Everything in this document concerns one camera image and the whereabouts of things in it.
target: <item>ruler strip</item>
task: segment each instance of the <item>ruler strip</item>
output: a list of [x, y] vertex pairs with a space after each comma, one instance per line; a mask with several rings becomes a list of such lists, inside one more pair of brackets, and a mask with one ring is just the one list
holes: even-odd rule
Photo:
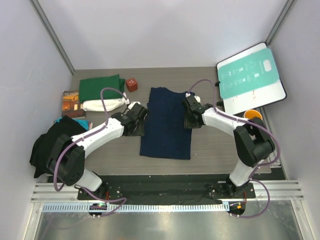
[[[108, 204], [108, 210], [90, 210], [93, 203], [61, 202], [45, 203], [43, 213], [104, 213], [114, 210], [118, 205]], [[225, 212], [229, 211], [229, 203], [211, 205], [123, 205], [117, 213], [170, 213], [170, 212]]]

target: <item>black fabric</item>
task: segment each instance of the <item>black fabric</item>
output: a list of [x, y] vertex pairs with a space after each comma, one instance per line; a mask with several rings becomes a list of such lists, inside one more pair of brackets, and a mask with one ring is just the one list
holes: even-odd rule
[[69, 137], [82, 134], [87, 130], [84, 129], [78, 122], [68, 116], [63, 118], [52, 125], [48, 132], [42, 134], [34, 143], [30, 157], [30, 164], [35, 166], [34, 178], [38, 178], [44, 173], [52, 174], [47, 168], [46, 164], [54, 147], [56, 140], [62, 134]]
[[192, 130], [184, 128], [182, 100], [185, 98], [186, 92], [177, 93], [165, 87], [151, 88], [140, 155], [165, 159], [191, 158]]

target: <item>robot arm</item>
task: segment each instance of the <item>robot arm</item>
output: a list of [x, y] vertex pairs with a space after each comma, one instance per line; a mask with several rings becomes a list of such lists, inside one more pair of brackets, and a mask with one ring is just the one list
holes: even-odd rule
[[[216, 109], [216, 112], [210, 104], [202, 106], [199, 99], [194, 96], [186, 97], [182, 104], [185, 108], [184, 126], [186, 128], [201, 128], [207, 125], [234, 137], [239, 159], [226, 183], [231, 196], [241, 195], [256, 166], [275, 150], [272, 139], [257, 127], [221, 116], [218, 114], [221, 111]], [[232, 117], [248, 121], [246, 118]], [[262, 120], [257, 117], [250, 121], [265, 128]]]
[[63, 156], [57, 176], [67, 186], [77, 185], [92, 192], [97, 191], [102, 185], [102, 180], [94, 172], [85, 169], [85, 158], [113, 139], [121, 136], [142, 136], [147, 112], [148, 110], [139, 103], [132, 103], [128, 111], [113, 114], [107, 125], [104, 122], [90, 131], [72, 137], [61, 135], [51, 151], [46, 166], [54, 172], [62, 151], [74, 144]]

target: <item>white rolled towel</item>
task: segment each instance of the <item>white rolled towel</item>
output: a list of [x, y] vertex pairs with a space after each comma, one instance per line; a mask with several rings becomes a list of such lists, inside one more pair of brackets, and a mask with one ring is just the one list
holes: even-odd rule
[[[106, 99], [104, 100], [104, 104], [106, 107], [106, 110], [112, 111], [116, 108], [120, 107], [123, 104], [129, 104], [129, 99], [123, 98], [116, 98], [116, 99]], [[83, 110], [86, 112], [104, 112], [104, 106], [102, 105], [101, 100], [90, 100], [83, 102], [82, 105]]]

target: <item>white wall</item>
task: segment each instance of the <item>white wall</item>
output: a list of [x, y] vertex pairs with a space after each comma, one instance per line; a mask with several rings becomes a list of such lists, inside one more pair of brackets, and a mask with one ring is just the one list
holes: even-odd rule
[[21, 239], [35, 187], [34, 141], [61, 114], [71, 74], [28, 0], [0, 7], [0, 235]]
[[286, 0], [40, 0], [75, 69], [214, 66], [263, 42]]
[[266, 108], [286, 174], [297, 179], [315, 229], [320, 208], [320, 1], [298, 0], [271, 44], [287, 99]]

